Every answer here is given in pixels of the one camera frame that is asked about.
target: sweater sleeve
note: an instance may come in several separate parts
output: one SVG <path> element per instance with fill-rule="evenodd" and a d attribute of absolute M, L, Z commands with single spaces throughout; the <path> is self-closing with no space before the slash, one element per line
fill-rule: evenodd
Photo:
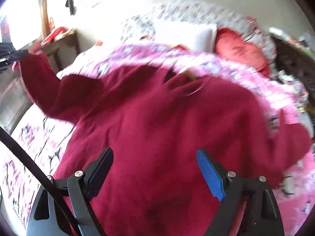
<path fill-rule="evenodd" d="M 98 94 L 97 79 L 81 75 L 58 79 L 44 53 L 29 54 L 18 64 L 27 93 L 48 117 L 76 124 Z"/>

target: white pillow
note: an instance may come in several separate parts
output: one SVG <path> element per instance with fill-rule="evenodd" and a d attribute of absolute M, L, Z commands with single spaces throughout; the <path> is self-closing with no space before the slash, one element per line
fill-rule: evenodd
<path fill-rule="evenodd" d="M 178 21 L 157 21 L 154 42 L 182 44 L 196 52 L 213 52 L 217 33 L 216 24 L 194 25 Z"/>

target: wooden table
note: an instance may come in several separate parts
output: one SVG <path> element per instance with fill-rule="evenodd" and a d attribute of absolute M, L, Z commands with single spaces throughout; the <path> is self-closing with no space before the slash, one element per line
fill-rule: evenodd
<path fill-rule="evenodd" d="M 49 57 L 51 55 L 54 56 L 58 70 L 63 69 L 60 58 L 58 56 L 58 51 L 64 45 L 66 45 L 68 47 L 74 47 L 76 49 L 77 55 L 80 54 L 80 46 L 79 46 L 79 42 L 78 42 L 77 33 L 66 35 L 65 37 L 63 37 L 57 41 L 53 41 L 53 42 L 46 44 L 44 47 L 42 47 L 40 49 L 46 54 L 47 57 Z"/>

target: wall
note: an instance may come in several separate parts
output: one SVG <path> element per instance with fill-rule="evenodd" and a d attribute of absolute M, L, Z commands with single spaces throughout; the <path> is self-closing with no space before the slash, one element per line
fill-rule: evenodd
<path fill-rule="evenodd" d="M 69 9 L 65 7 L 66 0 L 48 0 L 48 16 L 53 16 L 56 26 L 76 27 L 81 49 L 86 50 L 95 44 L 96 40 L 103 40 L 114 46 L 119 40 L 118 28 L 122 20 L 162 1 L 168 0 L 74 0 L 77 12 L 70 16 Z M 265 30 L 274 26 L 293 37 L 299 37 L 305 31 L 313 32 L 294 0 L 199 1 L 217 3 L 243 15 L 255 17 Z M 74 55 L 74 51 L 66 50 L 60 56 L 67 62 L 67 58 Z"/>

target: black rod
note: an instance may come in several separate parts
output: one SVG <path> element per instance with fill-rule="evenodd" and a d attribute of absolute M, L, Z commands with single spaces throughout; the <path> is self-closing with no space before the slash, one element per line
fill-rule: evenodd
<path fill-rule="evenodd" d="M 32 160 L 32 158 L 21 148 L 21 146 L 0 126 L 0 141 L 22 162 L 26 168 L 38 179 L 38 181 L 45 187 L 47 192 L 53 197 L 55 202 L 61 208 L 62 212 L 66 216 L 67 220 L 71 224 L 72 228 L 78 235 L 81 232 L 78 227 L 76 218 L 71 213 L 67 203 L 60 195 L 56 187 L 45 176 L 42 170 Z"/>

